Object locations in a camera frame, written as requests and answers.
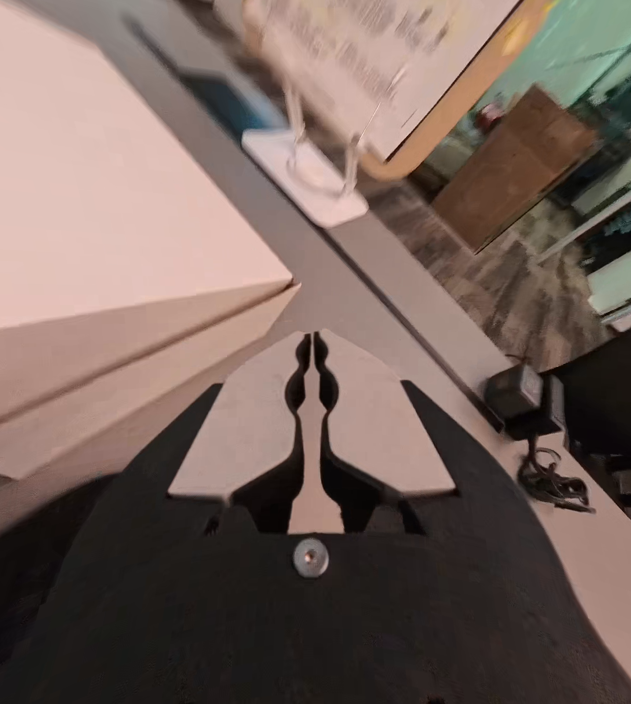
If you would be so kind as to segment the white cardboard mailer box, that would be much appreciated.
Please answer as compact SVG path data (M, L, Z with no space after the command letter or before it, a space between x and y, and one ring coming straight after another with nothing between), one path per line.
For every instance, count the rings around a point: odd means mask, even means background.
M0 477L262 337L299 287L96 47L0 1Z

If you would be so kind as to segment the black power adapter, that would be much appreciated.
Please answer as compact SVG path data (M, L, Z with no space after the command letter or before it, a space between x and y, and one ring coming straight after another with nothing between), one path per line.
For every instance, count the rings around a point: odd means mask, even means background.
M529 365L504 370L487 380L484 400L514 441L566 431L564 387L558 377Z

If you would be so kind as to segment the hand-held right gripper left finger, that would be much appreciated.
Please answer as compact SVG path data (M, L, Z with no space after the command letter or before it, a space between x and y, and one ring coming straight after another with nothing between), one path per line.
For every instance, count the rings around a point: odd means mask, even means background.
M171 498L243 507L259 532L287 533L303 487L299 409L311 345L310 333L298 331L226 378L168 488Z

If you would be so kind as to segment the yellow smiley sticker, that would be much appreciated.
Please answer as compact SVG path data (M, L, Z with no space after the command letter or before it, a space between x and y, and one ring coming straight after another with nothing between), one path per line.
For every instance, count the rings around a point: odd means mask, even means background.
M505 56L520 52L533 36L533 22L525 17L517 20L509 29L503 46Z

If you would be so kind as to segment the wooden backing board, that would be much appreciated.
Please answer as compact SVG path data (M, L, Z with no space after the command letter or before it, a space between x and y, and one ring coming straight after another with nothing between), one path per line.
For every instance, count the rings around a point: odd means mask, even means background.
M540 31L554 4L554 1L520 1L395 154L381 162L372 152L364 153L361 157L364 172L377 181L390 182L401 180L416 170L526 48ZM505 56L503 46L509 29L525 17L533 22L532 38L520 52Z

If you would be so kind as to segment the printed instruction sheet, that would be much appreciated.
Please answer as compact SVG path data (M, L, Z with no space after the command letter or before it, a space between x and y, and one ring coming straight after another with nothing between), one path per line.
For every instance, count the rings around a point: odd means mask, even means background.
M519 1L215 1L214 12L304 101L384 162L434 108Z

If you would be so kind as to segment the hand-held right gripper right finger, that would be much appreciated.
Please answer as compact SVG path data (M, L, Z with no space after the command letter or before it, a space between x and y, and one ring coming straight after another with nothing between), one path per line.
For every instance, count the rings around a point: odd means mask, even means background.
M364 532L380 507L416 524L414 501L456 493L398 374L330 330L314 334L313 354L325 409L320 479L346 533Z

